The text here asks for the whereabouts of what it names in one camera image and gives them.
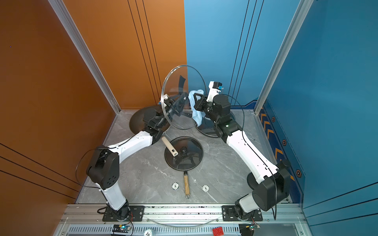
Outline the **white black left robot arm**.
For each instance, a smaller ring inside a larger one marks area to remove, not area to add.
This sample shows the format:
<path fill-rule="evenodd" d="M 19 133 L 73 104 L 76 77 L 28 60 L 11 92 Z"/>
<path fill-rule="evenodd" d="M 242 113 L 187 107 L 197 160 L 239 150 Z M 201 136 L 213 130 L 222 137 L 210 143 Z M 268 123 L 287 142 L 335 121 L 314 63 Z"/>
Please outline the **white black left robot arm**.
<path fill-rule="evenodd" d="M 96 184 L 106 199 L 107 209 L 117 221 L 125 221 L 130 214 L 129 203 L 119 187 L 120 164 L 132 154 L 149 147 L 162 138 L 174 115 L 180 116 L 189 103 L 188 95 L 166 98 L 160 109 L 141 109 L 143 119 L 136 128 L 140 130 L 132 137 L 108 147 L 94 149 L 87 168 L 87 175 Z"/>

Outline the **glass lid with black strap handle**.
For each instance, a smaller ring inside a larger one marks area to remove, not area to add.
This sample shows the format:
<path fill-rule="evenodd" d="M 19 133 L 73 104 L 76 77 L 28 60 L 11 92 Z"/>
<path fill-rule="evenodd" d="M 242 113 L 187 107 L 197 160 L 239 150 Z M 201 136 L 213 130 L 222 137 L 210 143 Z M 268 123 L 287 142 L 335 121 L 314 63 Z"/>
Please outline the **glass lid with black strap handle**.
<path fill-rule="evenodd" d="M 188 130 L 196 126 L 190 92 L 197 93 L 198 90 L 207 94 L 205 80 L 193 66 L 179 65 L 168 73 L 162 84 L 160 104 L 165 119 L 172 127 Z"/>

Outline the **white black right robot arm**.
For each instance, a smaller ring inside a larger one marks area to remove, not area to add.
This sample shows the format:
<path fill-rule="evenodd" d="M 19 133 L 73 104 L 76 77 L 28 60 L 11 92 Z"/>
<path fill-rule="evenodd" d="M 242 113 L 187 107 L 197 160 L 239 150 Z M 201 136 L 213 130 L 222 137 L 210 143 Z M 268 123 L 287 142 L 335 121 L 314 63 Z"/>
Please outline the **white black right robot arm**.
<path fill-rule="evenodd" d="M 254 181 L 252 192 L 235 202 L 235 213 L 240 220 L 250 218 L 256 210 L 277 212 L 277 204 L 289 196 L 290 162 L 270 162 L 248 139 L 243 127 L 231 117 L 226 94 L 217 94 L 209 101 L 204 95 L 194 94 L 197 111 L 203 112 L 214 126 L 218 137 L 230 146 L 250 169 Z"/>

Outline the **glass lid with black knob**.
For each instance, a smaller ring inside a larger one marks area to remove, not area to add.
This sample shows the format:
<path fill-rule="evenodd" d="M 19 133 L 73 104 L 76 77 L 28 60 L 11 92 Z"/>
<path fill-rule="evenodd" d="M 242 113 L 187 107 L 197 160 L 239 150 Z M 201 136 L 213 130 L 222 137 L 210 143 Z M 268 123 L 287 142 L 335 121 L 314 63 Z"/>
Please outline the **glass lid with black knob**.
<path fill-rule="evenodd" d="M 200 164 L 203 159 L 202 145 L 192 137 L 178 137 L 170 142 L 178 152 L 173 156 L 171 150 L 166 148 L 164 158 L 166 163 L 177 171 L 189 171 Z"/>

